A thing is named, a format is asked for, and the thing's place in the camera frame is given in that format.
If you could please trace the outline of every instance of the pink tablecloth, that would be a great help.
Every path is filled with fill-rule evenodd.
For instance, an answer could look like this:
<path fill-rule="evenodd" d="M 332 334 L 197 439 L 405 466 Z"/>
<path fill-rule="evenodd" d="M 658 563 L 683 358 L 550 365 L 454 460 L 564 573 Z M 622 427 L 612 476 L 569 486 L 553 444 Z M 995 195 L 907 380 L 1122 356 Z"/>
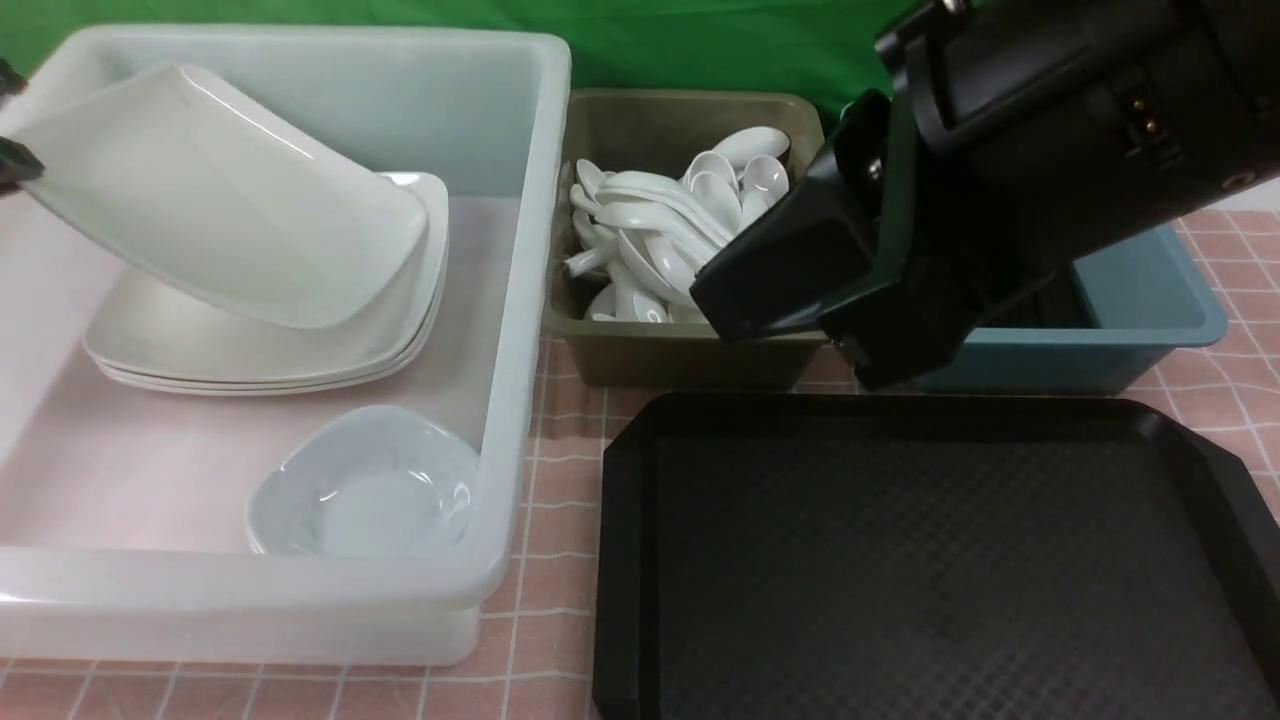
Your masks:
<path fill-rule="evenodd" d="M 1225 341 L 1172 354 L 1128 393 L 1244 459 L 1280 511 L 1280 217 L 1180 223 L 1231 320 Z M 799 388 L 855 392 L 823 352 Z M 0 719 L 581 720 L 589 702 L 600 455 L 655 393 L 591 389 L 544 340 L 525 496 L 480 647 L 457 667 L 246 666 L 14 660 Z"/>

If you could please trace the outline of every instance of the white plastic bin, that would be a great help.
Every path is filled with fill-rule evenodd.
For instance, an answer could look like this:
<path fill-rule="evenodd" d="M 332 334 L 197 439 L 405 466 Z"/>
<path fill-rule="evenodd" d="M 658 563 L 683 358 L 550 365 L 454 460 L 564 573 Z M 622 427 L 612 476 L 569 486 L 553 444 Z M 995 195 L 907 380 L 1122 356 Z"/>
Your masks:
<path fill-rule="evenodd" d="M 451 664 L 507 568 L 568 97 L 558 38 L 422 28 L 97 27 L 0 111 L 0 135 L 148 68 L 219 73 L 372 170 L 451 193 L 439 319 L 403 373 L 280 398 L 179 397 L 100 375 L 79 334 L 120 263 L 29 197 L 0 201 L 0 655 Z M 431 559 L 255 556 L 257 482 L 361 405 L 480 451 L 466 536 Z"/>

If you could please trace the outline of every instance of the white plate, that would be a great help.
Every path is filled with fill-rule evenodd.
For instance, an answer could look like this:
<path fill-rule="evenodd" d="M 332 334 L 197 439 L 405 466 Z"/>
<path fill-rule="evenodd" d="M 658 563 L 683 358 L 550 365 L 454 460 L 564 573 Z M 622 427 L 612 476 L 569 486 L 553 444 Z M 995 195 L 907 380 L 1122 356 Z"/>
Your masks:
<path fill-rule="evenodd" d="M 374 405 L 338 418 L 262 480 L 246 512 L 257 552 L 403 557 L 466 530 L 480 456 L 431 420 Z"/>
<path fill-rule="evenodd" d="M 367 305 L 426 222 L 413 197 L 193 65 L 105 87 L 10 133 L 45 208 L 238 315 L 326 328 Z"/>
<path fill-rule="evenodd" d="M 266 397 L 266 396 L 279 396 L 279 395 L 302 395 L 308 392 L 324 392 L 329 389 L 339 389 L 344 387 L 371 383 L 374 380 L 388 378 L 403 370 L 411 363 L 413 363 L 413 360 L 416 360 L 417 356 L 422 352 L 422 348 L 426 346 L 426 340 L 431 334 L 431 328 L 435 325 L 435 318 L 440 313 L 440 296 L 443 295 L 443 290 L 444 290 L 444 282 L 438 283 L 436 295 L 431 300 L 431 306 L 426 313 L 426 318 L 419 327 L 417 333 L 413 334 L 413 340 L 398 355 L 396 355 L 385 364 L 379 364 L 376 366 L 367 368 L 364 373 L 353 373 L 346 377 L 334 378 L 328 382 L 200 383 L 200 382 L 174 380 L 169 378 L 155 378 L 150 375 L 140 375 L 136 373 L 129 373 L 127 370 L 119 370 L 109 365 L 99 365 L 97 369 L 101 370 L 102 374 L 106 375 L 108 378 L 111 378 L 113 380 L 129 387 L 136 387 L 140 389 L 152 389 L 156 392 L 168 392 L 173 395 L 200 395 L 206 397 Z"/>
<path fill-rule="evenodd" d="M 428 210 L 425 237 L 374 302 L 334 328 L 298 331 L 233 315 L 138 270 L 125 270 L 82 345 L 99 365 L 200 383 L 314 384 L 367 374 L 413 340 L 444 282 L 449 202 L 444 183 L 387 173 Z"/>

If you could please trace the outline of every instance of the white square plate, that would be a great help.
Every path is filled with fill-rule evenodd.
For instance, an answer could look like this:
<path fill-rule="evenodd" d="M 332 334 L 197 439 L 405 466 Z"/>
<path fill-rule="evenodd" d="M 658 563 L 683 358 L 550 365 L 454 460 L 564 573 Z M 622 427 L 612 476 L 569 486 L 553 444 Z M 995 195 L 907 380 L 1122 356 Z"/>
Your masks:
<path fill-rule="evenodd" d="M 439 295 L 449 227 L 448 191 L 439 178 L 385 177 L 426 208 L 426 231 L 410 261 L 355 318 L 326 329 L 283 328 L 129 269 L 86 329 L 84 351 L 100 366 L 193 383 L 317 384 L 378 372 L 410 346 Z"/>
<path fill-rule="evenodd" d="M 291 328 L 369 305 L 426 222 L 410 193 L 195 65 L 111 85 L 9 137 L 46 168 L 23 188 L 86 237 L 192 297 Z"/>

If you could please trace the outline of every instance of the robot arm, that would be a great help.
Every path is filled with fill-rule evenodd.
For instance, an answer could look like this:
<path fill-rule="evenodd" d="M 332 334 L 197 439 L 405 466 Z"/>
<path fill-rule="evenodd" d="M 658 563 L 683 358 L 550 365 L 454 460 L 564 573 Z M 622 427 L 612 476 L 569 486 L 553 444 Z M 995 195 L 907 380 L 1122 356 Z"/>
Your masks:
<path fill-rule="evenodd" d="M 18 95 L 26 87 L 27 81 L 0 59 L 0 102 L 10 95 Z M 0 197 L 17 192 L 18 181 L 37 178 L 44 170 L 45 168 L 29 150 L 0 137 Z"/>
<path fill-rule="evenodd" d="M 1071 260 L 1280 174 L 1275 28 L 1275 0 L 928 0 L 876 41 L 892 100 L 694 300 L 726 340 L 820 328 L 870 389 L 946 365 Z"/>

